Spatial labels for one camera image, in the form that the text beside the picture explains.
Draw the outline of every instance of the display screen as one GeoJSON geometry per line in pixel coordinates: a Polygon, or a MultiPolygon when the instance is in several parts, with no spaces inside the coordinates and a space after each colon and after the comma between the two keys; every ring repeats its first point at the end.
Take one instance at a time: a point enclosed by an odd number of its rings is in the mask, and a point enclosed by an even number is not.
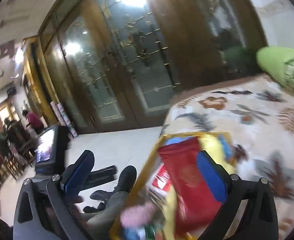
{"type": "Polygon", "coordinates": [[[55,131],[48,130],[40,136],[39,146],[36,149],[37,162],[49,160],[52,157],[55,131]]]}

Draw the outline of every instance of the pink fuzzy object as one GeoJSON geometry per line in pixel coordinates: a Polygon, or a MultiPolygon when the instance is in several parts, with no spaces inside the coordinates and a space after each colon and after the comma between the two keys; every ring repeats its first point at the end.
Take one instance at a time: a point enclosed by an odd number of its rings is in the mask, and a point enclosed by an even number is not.
{"type": "Polygon", "coordinates": [[[122,211],[120,215],[120,222],[123,227],[141,227],[148,224],[154,213],[156,206],[153,203],[147,202],[144,205],[133,206],[122,211]]]}

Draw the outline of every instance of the red bag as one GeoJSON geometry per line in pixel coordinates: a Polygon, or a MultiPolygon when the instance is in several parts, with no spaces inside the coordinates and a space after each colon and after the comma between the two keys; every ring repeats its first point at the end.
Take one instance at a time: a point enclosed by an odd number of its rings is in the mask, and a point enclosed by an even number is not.
{"type": "Polygon", "coordinates": [[[221,207],[196,166],[196,157],[200,151],[196,137],[158,149],[177,193],[178,236],[208,225],[221,207]]]}

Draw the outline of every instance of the screw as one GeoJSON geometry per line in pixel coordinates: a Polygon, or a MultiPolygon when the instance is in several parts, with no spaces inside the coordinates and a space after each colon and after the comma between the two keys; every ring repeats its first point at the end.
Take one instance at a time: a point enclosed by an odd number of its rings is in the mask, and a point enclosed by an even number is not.
{"type": "Polygon", "coordinates": [[[52,181],[57,181],[60,179],[60,176],[58,174],[55,174],[54,176],[52,176],[51,180],[52,181]]]}
{"type": "Polygon", "coordinates": [[[24,180],[24,182],[23,182],[23,183],[24,183],[24,185],[27,185],[27,184],[29,184],[29,183],[30,183],[30,180],[31,180],[31,179],[25,179],[25,180],[24,180]]]}
{"type": "Polygon", "coordinates": [[[262,184],[268,184],[268,180],[266,178],[261,178],[260,180],[262,184]]]}
{"type": "Polygon", "coordinates": [[[237,174],[231,174],[230,175],[230,178],[234,181],[238,180],[239,179],[239,176],[237,174]]]}

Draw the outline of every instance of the green object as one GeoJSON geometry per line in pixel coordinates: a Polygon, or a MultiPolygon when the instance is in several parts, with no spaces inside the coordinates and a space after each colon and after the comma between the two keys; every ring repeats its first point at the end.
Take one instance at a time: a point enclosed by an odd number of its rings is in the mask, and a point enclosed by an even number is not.
{"type": "Polygon", "coordinates": [[[294,88],[294,49],[265,47],[257,52],[257,61],[281,85],[294,88]]]}

